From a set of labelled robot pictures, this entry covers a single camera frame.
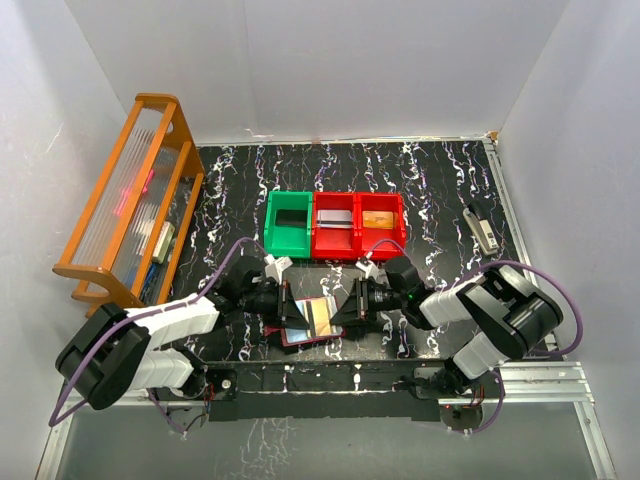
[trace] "green bin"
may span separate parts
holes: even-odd
[[[306,215],[296,215],[296,212],[305,212]],[[274,257],[310,258],[312,213],[313,194],[311,192],[270,192],[267,219],[264,225],[264,247],[267,252]],[[294,221],[296,225],[286,225],[283,224],[283,220],[278,220],[292,217],[301,219],[302,222]]]

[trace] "small box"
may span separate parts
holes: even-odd
[[[160,236],[156,242],[156,246],[153,249],[153,256],[151,260],[155,263],[163,263],[167,252],[169,251],[169,245],[173,239],[173,234],[176,231],[176,227],[170,222],[164,222],[162,224],[162,230],[160,230]]]

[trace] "cable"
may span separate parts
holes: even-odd
[[[407,255],[407,252],[404,250],[404,248],[402,248],[398,242],[396,242],[395,240],[392,240],[391,238],[383,238],[382,240],[378,240],[376,243],[374,243],[374,244],[373,244],[373,247],[371,247],[371,248],[369,249],[369,251],[367,252],[366,257],[367,257],[367,258],[371,258],[371,255],[373,254],[373,251],[374,251],[376,248],[378,248],[380,245],[382,245],[383,243],[392,243],[393,245],[395,245],[395,246],[396,246],[396,248],[397,248],[398,250],[400,250],[400,251],[402,252],[402,254],[403,254],[405,257],[408,257],[408,256],[409,256],[409,255]]]
[[[215,396],[213,385],[207,385],[204,389],[202,400],[204,401],[204,409],[207,413],[211,413],[211,402]]]
[[[220,264],[218,269],[215,271],[215,273],[209,279],[209,282],[207,282],[205,287],[200,291],[200,293],[198,293],[198,295],[194,299],[186,301],[186,302],[180,302],[180,303],[177,303],[177,304],[174,304],[174,305],[170,305],[170,306],[168,306],[166,308],[158,307],[158,308],[153,309],[153,310],[149,310],[149,311],[145,311],[145,312],[142,312],[142,313],[138,313],[138,314],[133,315],[131,317],[127,317],[124,320],[121,320],[120,322],[116,323],[113,327],[111,327],[109,330],[107,330],[105,332],[105,334],[102,335],[102,337],[100,337],[98,339],[98,341],[93,345],[93,347],[91,347],[89,352],[87,352],[87,355],[85,355],[85,357],[80,362],[80,365],[78,365],[78,368],[76,369],[76,371],[71,376],[71,379],[69,380],[69,382],[65,386],[64,390],[62,391],[62,394],[60,395],[60,398],[58,398],[58,402],[56,403],[56,406],[54,407],[53,412],[51,413],[51,418],[49,418],[49,426],[50,427],[55,427],[60,422],[62,422],[65,418],[67,418],[68,416],[70,416],[71,414],[76,412],[80,407],[82,407],[83,405],[85,405],[87,403],[86,400],[82,400],[79,403],[77,403],[76,405],[74,405],[73,407],[71,407],[69,410],[64,412],[62,415],[60,415],[60,410],[62,410],[62,407],[64,406],[65,402],[69,398],[69,395],[71,394],[71,390],[73,390],[73,388],[76,386],[76,383],[78,383],[78,379],[80,378],[82,373],[87,368],[87,365],[89,365],[89,363],[91,362],[93,357],[96,355],[98,350],[100,350],[102,345],[104,345],[107,342],[107,340],[109,338],[111,338],[111,336],[113,334],[115,334],[121,328],[123,328],[123,327],[125,327],[125,326],[127,326],[127,325],[129,325],[129,324],[131,324],[133,322],[135,322],[136,320],[142,320],[143,318],[151,317],[151,316],[156,315],[158,313],[177,310],[179,308],[184,308],[184,307],[187,307],[189,305],[192,305],[192,304],[196,303],[204,295],[207,294],[207,292],[211,289],[211,287],[213,287],[213,284],[218,280],[218,277],[220,277],[220,274],[222,273],[222,271],[225,269],[225,267],[229,263],[229,260],[231,259],[231,256],[233,255],[233,253],[240,246],[240,244],[242,244],[244,242],[253,242],[254,245],[266,256],[266,252],[265,252],[264,248],[262,248],[262,245],[260,245],[258,242],[256,242],[253,238],[242,237],[242,238],[238,239],[233,244],[233,246],[231,247],[231,250],[229,250],[229,253],[227,253],[227,255],[224,257],[224,260],[222,261],[222,263]],[[173,422],[169,418],[169,416],[164,411],[164,409],[162,409],[162,407],[158,403],[158,401],[155,398],[155,396],[150,394],[149,395],[149,399],[152,402],[154,402],[156,404],[156,406],[159,407],[159,409],[162,412],[163,416],[167,419],[167,421],[170,424],[172,424],[172,426],[177,425],[177,424],[175,424],[175,422]]]
[[[150,388],[147,389],[147,393],[149,394],[149,400],[151,400],[153,402],[153,404],[156,406],[156,408],[160,411],[160,413],[162,414],[162,416],[165,418],[165,420],[167,421],[167,423],[169,425],[171,425],[171,427],[178,432],[181,435],[186,435],[187,431],[189,430],[189,428],[184,428],[182,425],[177,424],[173,418],[171,418],[171,415],[169,415],[169,412],[167,412],[164,408],[162,408],[162,405],[160,405],[160,402],[158,401],[158,399],[156,398],[156,396],[153,394],[153,392],[151,391]]]
[[[201,419],[202,417],[206,417],[207,414],[206,413],[201,413],[200,415],[198,415],[196,418],[194,418],[193,420],[191,420],[191,423],[189,423],[189,425],[187,425],[187,427],[184,429],[185,432],[188,432],[189,430],[191,430],[191,427],[193,427],[194,423],[196,423],[199,419]]]
[[[547,282],[549,282],[549,284],[551,284],[552,287],[554,287],[560,293],[560,295],[564,297],[564,299],[569,304],[569,308],[571,309],[573,316],[576,319],[576,337],[574,338],[571,345],[569,345],[567,348],[563,348],[562,350],[555,350],[553,352],[534,348],[531,350],[531,352],[538,355],[548,355],[548,356],[556,357],[556,356],[562,356],[562,355],[571,353],[576,348],[578,348],[578,345],[580,345],[580,342],[582,342],[582,336],[584,334],[584,324],[582,321],[582,313],[580,312],[580,309],[578,308],[576,301],[573,299],[571,294],[562,285],[558,283],[557,280],[555,280],[553,277],[551,277],[550,275],[548,275],[547,273],[543,272],[542,270],[536,267],[532,267],[531,265],[516,262],[513,260],[496,260],[494,262],[485,263],[484,265],[478,267],[477,269],[467,273],[458,282],[455,282],[454,284],[445,288],[444,290],[453,288],[454,286],[456,286],[457,284],[460,284],[461,282],[466,282],[467,280],[472,279],[473,277],[485,272],[486,270],[489,270],[490,268],[502,267],[504,265],[508,265],[510,267],[522,268],[523,270],[527,270],[533,273],[534,275],[537,275],[538,277],[544,278]]]
[[[486,430],[487,428],[489,428],[491,425],[493,425],[493,423],[498,418],[498,415],[500,415],[500,411],[502,410],[502,405],[504,403],[504,397],[505,397],[504,382],[503,382],[502,377],[500,376],[499,373],[497,373],[497,372],[490,372],[490,373],[497,380],[497,383],[500,386],[500,396],[498,397],[498,406],[496,407],[495,412],[493,412],[493,415],[491,415],[491,418],[489,418],[489,420],[487,420],[487,422],[484,425],[480,425],[476,429],[472,429],[472,428],[465,429],[465,430],[453,430],[452,429],[454,432],[462,433],[464,435],[467,435],[469,433],[480,433],[483,430]]]
[[[473,389],[473,398],[469,405],[466,408],[479,407],[482,405],[484,401],[484,386],[482,384],[478,385],[477,388]]]

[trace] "floor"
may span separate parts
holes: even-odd
[[[199,290],[236,239],[263,240],[268,193],[278,189],[401,193],[407,251],[430,285],[446,285],[483,261],[462,218],[464,206],[472,199],[490,212],[500,244],[492,258],[517,259],[479,140],[229,146],[199,151],[207,180],[175,275],[173,298]],[[356,272],[339,261],[296,261],[286,278],[294,297],[333,294],[340,305]],[[426,332],[408,325],[399,312],[383,313],[364,338],[337,339],[292,354],[283,350],[277,338],[264,339],[257,317],[239,314],[228,328],[189,337],[186,343],[205,362],[447,358],[475,331],[473,324],[459,323]]]

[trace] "orange wooden rack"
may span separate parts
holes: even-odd
[[[167,300],[204,177],[178,99],[167,94],[138,94],[53,267],[56,274],[79,280],[71,296],[91,304],[88,314],[107,302],[123,308],[145,306],[140,297],[153,250],[180,192],[188,200],[179,227],[176,225],[170,260],[162,266],[162,278],[146,303]]]

